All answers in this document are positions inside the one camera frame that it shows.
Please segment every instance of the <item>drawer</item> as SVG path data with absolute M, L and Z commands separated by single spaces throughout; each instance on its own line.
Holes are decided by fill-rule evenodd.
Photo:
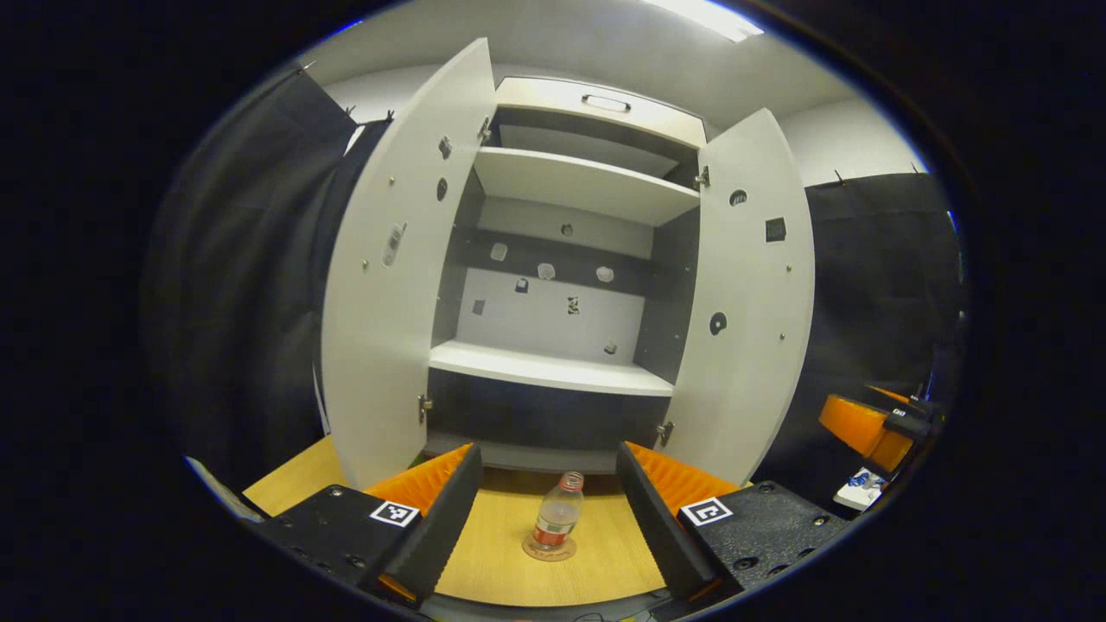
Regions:
M 692 114 L 638 95 L 580 82 L 504 77 L 495 90 L 495 104 L 607 121 L 695 149 L 707 144 L 702 120 Z

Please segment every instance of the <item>black curtain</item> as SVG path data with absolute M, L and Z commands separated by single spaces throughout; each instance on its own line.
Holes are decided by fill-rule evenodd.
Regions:
M 818 423 L 830 393 L 865 384 L 902 395 L 952 348 L 964 309 L 951 209 L 930 175 L 878 175 L 806 188 L 814 232 L 814 317 L 791 407 L 753 480 L 773 479 L 822 507 L 862 458 Z
M 142 292 L 148 362 L 182 453 L 232 490 L 322 438 L 326 269 L 386 124 L 343 158 L 356 124 L 281 68 L 211 128 L 161 205 Z

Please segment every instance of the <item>cabinet door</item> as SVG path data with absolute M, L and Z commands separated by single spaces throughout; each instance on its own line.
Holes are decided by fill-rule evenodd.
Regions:
M 322 377 L 334 447 L 356 488 L 401 471 L 426 443 L 418 397 L 438 282 L 494 96 L 479 39 L 404 105 L 349 197 L 326 281 Z
M 742 485 L 780 429 L 806 355 L 814 240 L 772 113 L 708 143 L 705 166 L 691 323 L 668 410 L 675 427 L 657 448 Z

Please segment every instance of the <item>round coaster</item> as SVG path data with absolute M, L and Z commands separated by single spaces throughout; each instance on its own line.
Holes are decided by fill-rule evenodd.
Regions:
M 564 543 L 561 545 L 560 549 L 554 549 L 552 551 L 543 551 L 539 549 L 536 542 L 534 542 L 533 536 L 526 533 L 526 537 L 522 539 L 522 550 L 526 551 L 526 554 L 541 561 L 564 561 L 570 557 L 576 554 L 576 541 L 572 538 L 565 538 Z

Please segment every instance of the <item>bottle label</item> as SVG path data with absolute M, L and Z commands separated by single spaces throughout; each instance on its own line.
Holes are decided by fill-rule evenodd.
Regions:
M 557 525 L 550 522 L 542 517 L 538 517 L 538 525 L 534 527 L 534 540 L 546 547 L 556 547 L 564 543 L 564 539 L 572 532 L 575 522 L 568 525 Z

